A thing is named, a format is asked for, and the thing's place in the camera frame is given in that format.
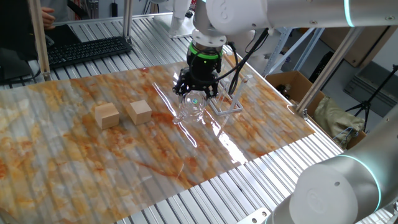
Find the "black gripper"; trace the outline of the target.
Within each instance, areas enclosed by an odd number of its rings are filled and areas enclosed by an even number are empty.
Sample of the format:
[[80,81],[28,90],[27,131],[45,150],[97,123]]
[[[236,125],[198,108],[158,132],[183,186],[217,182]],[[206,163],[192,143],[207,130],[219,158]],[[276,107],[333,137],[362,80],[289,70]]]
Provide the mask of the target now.
[[190,90],[190,84],[205,84],[206,99],[210,100],[218,95],[218,74],[221,71],[220,54],[188,54],[188,68],[183,68],[178,76],[173,92],[182,96]]

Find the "bare person hand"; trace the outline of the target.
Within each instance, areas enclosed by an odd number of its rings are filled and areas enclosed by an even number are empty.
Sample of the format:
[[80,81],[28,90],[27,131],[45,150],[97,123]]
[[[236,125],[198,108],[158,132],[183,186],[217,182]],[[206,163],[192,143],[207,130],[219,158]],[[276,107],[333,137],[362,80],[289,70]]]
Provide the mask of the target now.
[[42,20],[45,30],[52,30],[55,28],[53,24],[55,22],[55,17],[52,15],[53,12],[55,12],[55,10],[52,8],[41,7]]

